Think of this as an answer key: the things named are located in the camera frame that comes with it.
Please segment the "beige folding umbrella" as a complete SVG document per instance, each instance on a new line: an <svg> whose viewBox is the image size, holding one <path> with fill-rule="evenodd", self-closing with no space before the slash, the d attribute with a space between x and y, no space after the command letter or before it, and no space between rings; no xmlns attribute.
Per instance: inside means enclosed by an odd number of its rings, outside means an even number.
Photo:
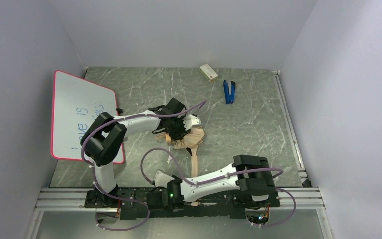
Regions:
<svg viewBox="0 0 382 239"><path fill-rule="evenodd" d="M198 176L198 156L197 150L199 145L203 142L203 137L205 133L203 129L200 128L192 128L190 133L185 135L181 140L171 140L167 133L162 136L157 136L156 139L163 139L166 141L167 145L172 145L173 149L186 149L191 155L191 176ZM168 183L168 193L169 193L169 202L172 205L172 209L182 209L184 206L184 202L180 202L183 200L183 196L175 195L175 193L180 192L180 179L174 178L171 182Z"/></svg>

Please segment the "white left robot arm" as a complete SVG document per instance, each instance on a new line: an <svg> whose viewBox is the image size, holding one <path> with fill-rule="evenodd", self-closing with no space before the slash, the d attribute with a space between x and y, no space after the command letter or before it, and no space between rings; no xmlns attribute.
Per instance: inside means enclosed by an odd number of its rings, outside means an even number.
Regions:
<svg viewBox="0 0 382 239"><path fill-rule="evenodd" d="M126 116L124 120L108 112L97 116L80 141L81 158L94 167L96 196L104 206L115 202L118 185L114 178L114 159L117 157L125 137L142 132L167 133L171 140L181 140L200 125L195 115L187 115L186 107L175 98L166 105Z"/></svg>

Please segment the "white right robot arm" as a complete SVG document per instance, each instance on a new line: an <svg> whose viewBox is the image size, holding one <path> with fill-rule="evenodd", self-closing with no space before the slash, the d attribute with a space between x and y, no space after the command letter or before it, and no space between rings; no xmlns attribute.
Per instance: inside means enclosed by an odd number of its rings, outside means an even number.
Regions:
<svg viewBox="0 0 382 239"><path fill-rule="evenodd" d="M248 209L268 204L276 193L274 179L282 169L271 168L265 157L237 155L227 166L196 177L170 176L157 171L152 180L155 190L148 193L150 210L179 209L203 197L230 192L237 203Z"/></svg>

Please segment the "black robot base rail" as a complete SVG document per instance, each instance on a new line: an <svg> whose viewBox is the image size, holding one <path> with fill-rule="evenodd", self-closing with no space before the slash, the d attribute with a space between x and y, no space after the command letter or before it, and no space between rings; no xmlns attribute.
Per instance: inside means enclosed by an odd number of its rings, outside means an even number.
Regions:
<svg viewBox="0 0 382 239"><path fill-rule="evenodd" d="M120 209L121 220L134 220L145 218L178 218L178 217L217 217L229 216L232 219L246 218L246 210L258 210L266 207L279 207L280 201L277 192L267 196L266 200L255 202L252 196L239 190L228 190L220 193L204 196L193 206L191 202L184 202L182 209L176 210L147 210L147 194L154 188L127 188L118 189L118 197L133 199L134 201L115 200L107 197L109 203L105 203L97 195L97 191L87 191L84 208L97 209L99 212L107 212L108 209Z"/></svg>

